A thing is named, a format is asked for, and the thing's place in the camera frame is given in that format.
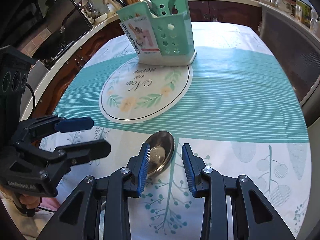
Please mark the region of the person's left hand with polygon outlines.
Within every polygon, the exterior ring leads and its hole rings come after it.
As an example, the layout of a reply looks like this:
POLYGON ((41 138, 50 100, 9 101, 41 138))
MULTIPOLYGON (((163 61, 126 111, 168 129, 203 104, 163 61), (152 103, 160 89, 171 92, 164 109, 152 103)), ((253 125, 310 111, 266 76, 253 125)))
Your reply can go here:
POLYGON ((35 209, 41 204, 41 198, 22 194, 19 197, 21 204, 25 205, 27 209, 35 209))

